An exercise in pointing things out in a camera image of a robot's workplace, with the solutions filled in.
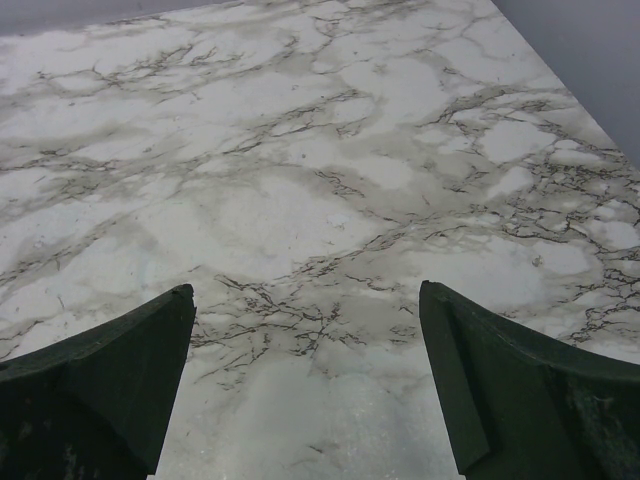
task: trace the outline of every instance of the black object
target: black object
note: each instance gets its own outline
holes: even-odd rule
[[[194,319],[193,289],[182,285],[0,364],[0,479],[155,473]]]
[[[640,479],[640,366],[585,352],[424,282],[420,323],[470,480]]]

